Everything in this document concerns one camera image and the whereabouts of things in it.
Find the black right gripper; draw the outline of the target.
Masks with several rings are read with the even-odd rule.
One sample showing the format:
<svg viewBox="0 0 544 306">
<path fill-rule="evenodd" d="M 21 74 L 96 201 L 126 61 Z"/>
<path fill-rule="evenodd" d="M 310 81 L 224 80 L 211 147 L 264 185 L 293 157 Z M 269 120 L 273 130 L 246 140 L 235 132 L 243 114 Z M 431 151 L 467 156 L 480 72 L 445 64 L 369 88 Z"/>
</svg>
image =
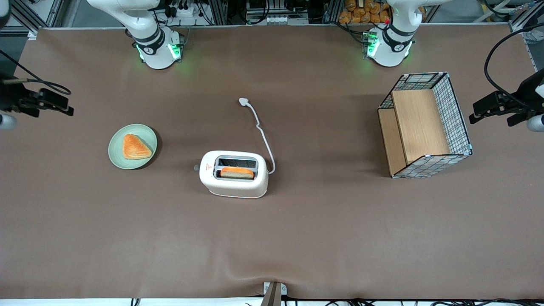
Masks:
<svg viewBox="0 0 544 306">
<path fill-rule="evenodd" d="M 35 108 L 37 96 L 51 106 L 51 110 L 74 116 L 74 108 L 68 106 L 68 98 L 54 91 L 42 88 L 39 92 L 27 89 L 21 83 L 9 83 L 8 79 L 1 79 L 0 108 L 4 112 L 23 113 L 35 118 L 39 117 L 39 110 Z"/>
</svg>

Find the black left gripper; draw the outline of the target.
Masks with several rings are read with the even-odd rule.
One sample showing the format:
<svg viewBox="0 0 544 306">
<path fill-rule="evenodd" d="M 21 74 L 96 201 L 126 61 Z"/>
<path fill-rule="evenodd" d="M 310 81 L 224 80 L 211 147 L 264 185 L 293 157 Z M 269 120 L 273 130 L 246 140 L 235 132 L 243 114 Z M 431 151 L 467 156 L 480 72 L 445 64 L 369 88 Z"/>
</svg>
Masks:
<svg viewBox="0 0 544 306">
<path fill-rule="evenodd" d="M 494 91 L 473 104 L 473 114 L 469 116 L 471 125 L 488 116 L 501 116 L 513 113 L 507 118 L 509 127 L 522 122 L 538 121 L 543 115 L 543 77 L 544 70 L 539 70 L 522 81 L 511 98 L 499 91 Z"/>
</svg>

